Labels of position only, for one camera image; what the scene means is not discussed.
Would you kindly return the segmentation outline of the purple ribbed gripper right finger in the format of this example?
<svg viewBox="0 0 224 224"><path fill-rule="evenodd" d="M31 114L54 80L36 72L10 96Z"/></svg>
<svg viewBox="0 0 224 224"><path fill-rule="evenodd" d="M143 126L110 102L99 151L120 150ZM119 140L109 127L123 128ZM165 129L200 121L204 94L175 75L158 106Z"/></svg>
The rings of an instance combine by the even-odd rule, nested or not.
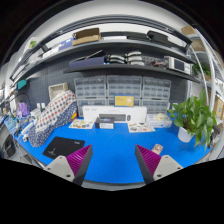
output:
<svg viewBox="0 0 224 224"><path fill-rule="evenodd" d="M160 156L140 145L135 146L135 156L146 184L182 169L182 166L169 155Z"/></svg>

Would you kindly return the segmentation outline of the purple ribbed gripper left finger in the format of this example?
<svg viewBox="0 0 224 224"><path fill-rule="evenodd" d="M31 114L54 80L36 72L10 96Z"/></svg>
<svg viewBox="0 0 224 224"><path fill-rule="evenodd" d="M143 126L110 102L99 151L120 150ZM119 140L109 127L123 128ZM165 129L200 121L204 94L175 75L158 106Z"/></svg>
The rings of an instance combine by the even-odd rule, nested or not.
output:
<svg viewBox="0 0 224 224"><path fill-rule="evenodd" d="M92 155L92 145L88 145L73 152L67 157L62 155L58 156L48 166L45 167L45 170L65 180L68 180L69 182L81 186L84 181Z"/></svg>

